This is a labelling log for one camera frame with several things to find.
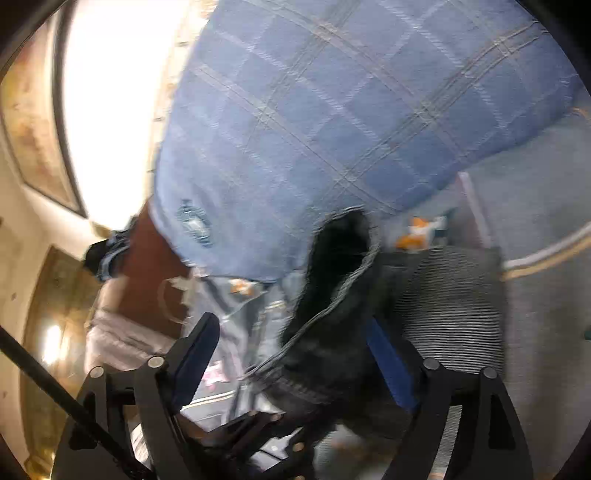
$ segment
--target wall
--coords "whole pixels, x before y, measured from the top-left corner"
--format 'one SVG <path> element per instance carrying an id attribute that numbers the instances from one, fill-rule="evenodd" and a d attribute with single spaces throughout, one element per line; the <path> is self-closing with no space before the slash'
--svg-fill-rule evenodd
<path id="1" fill-rule="evenodd" d="M 4 139 L 0 138 L 0 217 L 3 218 L 3 227 L 10 229 L 21 244 L 9 287 L 11 296 L 0 312 L 0 325 L 15 339 L 22 341 L 30 301 L 50 246 L 50 238 L 27 201 L 8 158 Z M 28 450 L 22 428 L 20 373 L 1 353 L 0 432 L 15 457 L 23 463 L 28 457 Z"/>
<path id="2" fill-rule="evenodd" d="M 82 260 L 90 244 L 99 242 L 89 220 L 52 202 L 26 185 L 23 191 L 43 221 L 51 243 L 78 260 Z"/>
<path id="3" fill-rule="evenodd" d="M 144 202 L 154 109 L 189 0 L 80 0 L 64 63 L 70 158 L 91 220 L 122 229 Z"/>

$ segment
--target gray fabric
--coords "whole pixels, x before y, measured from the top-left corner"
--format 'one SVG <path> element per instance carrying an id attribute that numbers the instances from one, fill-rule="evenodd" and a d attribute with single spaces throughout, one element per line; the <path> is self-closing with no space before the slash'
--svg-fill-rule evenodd
<path id="1" fill-rule="evenodd" d="M 494 249 L 437 247 L 411 256 L 392 318 L 423 357 L 478 373 L 503 369 L 504 288 Z"/>
<path id="2" fill-rule="evenodd" d="M 591 99 L 471 175 L 506 260 L 535 253 L 591 220 Z M 538 478 L 551 477 L 591 419 L 591 254 L 506 282 L 505 382 Z"/>
<path id="3" fill-rule="evenodd" d="M 514 0 L 222 0 L 176 92 L 152 218 L 210 274 L 276 280 L 327 213 L 405 211 L 578 86 Z"/>

